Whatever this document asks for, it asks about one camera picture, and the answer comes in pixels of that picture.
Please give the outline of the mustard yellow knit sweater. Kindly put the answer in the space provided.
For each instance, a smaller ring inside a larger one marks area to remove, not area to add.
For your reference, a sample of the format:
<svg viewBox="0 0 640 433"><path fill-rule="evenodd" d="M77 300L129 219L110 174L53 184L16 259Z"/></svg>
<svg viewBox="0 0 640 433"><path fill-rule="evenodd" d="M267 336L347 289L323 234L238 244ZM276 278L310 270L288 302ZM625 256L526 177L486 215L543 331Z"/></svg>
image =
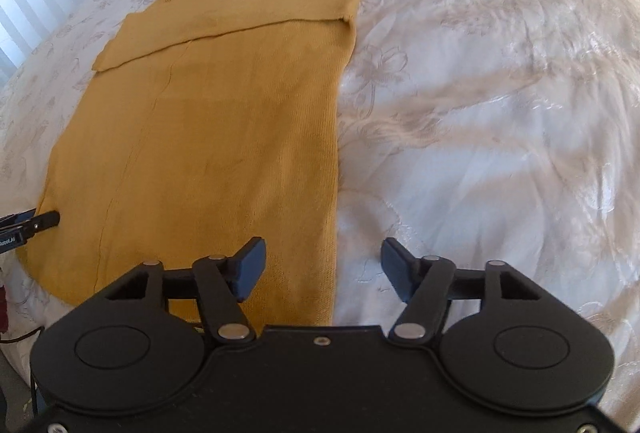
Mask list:
<svg viewBox="0 0 640 433"><path fill-rule="evenodd" d="M78 305L145 261L187 268L261 237L255 327L326 325L336 103L360 0L156 0L127 16L54 145L20 260Z"/></svg>

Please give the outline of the white floral bedspread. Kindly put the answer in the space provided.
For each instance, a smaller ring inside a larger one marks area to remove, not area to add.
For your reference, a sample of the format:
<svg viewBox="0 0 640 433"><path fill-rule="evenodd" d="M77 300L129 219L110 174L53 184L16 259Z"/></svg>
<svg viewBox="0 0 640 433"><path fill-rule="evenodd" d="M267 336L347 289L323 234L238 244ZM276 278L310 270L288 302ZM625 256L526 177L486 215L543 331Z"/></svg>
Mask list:
<svg viewBox="0 0 640 433"><path fill-rule="evenodd" d="M1 89L1 210L51 148L130 12L86 0ZM639 425L639 0L361 0L338 104L334 320L389 326L385 237L503 260L611 341L603 410Z"/></svg>

